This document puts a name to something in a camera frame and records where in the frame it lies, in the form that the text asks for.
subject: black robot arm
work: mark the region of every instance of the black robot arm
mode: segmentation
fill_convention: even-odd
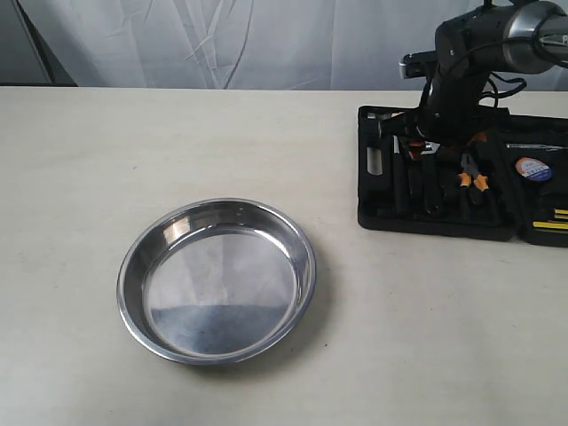
[[[427,83],[417,108],[381,122],[383,136],[466,146],[474,135],[509,116],[507,109],[479,105],[491,73],[540,74],[554,65],[566,67],[564,11],[546,1],[511,3],[485,1],[438,27],[436,51],[403,58],[403,77],[424,76]]]

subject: white table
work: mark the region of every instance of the white table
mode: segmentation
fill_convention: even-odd
[[[357,108],[417,99],[1,89],[0,424],[566,424],[568,251],[357,224]],[[222,196],[294,218],[319,288],[267,353],[184,367],[130,337],[116,275],[157,217]]]

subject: white backdrop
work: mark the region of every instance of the white backdrop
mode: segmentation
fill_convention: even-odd
[[[405,90],[398,61],[482,0],[20,0],[81,86]],[[564,8],[568,0],[557,1]],[[555,68],[532,90],[568,90]]]

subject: metal bowl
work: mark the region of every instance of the metal bowl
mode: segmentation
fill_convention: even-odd
[[[258,202],[218,199],[150,226],[118,277],[130,333],[165,359],[228,364],[276,344],[315,289],[312,246],[300,228]]]

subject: sticker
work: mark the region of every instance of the sticker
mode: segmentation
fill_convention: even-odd
[[[517,172],[523,178],[534,182],[546,182],[552,178],[552,169],[540,160],[523,157],[517,162]]]

